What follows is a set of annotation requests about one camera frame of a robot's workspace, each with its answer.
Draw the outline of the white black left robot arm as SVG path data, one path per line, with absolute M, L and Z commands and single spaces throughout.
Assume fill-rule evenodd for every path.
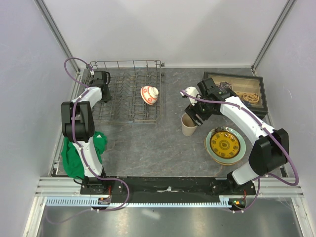
M 63 167 L 69 177 L 84 179 L 105 176 L 101 154 L 106 136 L 95 131 L 92 108 L 97 102 L 109 102 L 111 74 L 94 71 L 87 88 L 76 99 L 61 105 L 64 136 Z

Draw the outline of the yellow patterned plate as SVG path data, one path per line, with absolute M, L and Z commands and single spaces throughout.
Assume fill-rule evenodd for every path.
M 212 152 L 220 158 L 232 159 L 240 152 L 238 138 L 228 131 L 215 132 L 209 143 Z

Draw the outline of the beige cup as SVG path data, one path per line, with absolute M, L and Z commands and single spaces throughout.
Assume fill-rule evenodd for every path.
M 195 125 L 192 119 L 187 115 L 183 114 L 181 117 L 182 133 L 185 136 L 191 136 L 195 132 L 197 125 Z

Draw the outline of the green flower plate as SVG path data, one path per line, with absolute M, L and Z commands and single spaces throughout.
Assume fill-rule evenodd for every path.
M 210 140 L 211 136 L 212 136 L 215 132 L 218 132 L 218 131 L 228 131 L 228 132 L 234 134 L 234 135 L 238 138 L 238 140 L 239 140 L 239 142 L 240 142 L 240 152 L 239 152 L 239 154 L 238 154 L 235 158 L 243 158 L 244 155 L 245 155 L 245 152 L 246 152 L 246 144 L 245 144 L 245 140 L 243 139 L 243 137 L 242 137 L 237 131 L 235 131 L 234 129 L 229 128 L 229 127 L 223 127 L 223 126 L 222 126 L 222 127 L 217 127 L 217 128 L 215 128 L 215 129 L 212 129 L 212 130 L 208 133 L 208 135 L 207 135 L 206 138 Z

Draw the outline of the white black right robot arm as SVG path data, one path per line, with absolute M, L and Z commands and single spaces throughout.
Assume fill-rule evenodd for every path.
M 248 162 L 228 176 L 226 188 L 229 193 L 238 194 L 246 182 L 293 163 L 288 133 L 284 129 L 275 130 L 259 119 L 230 88 L 220 89 L 208 78 L 197 87 L 188 87 L 180 93 L 190 100 L 185 112 L 195 125 L 201 126 L 212 114 L 221 114 L 237 125 L 252 144 Z

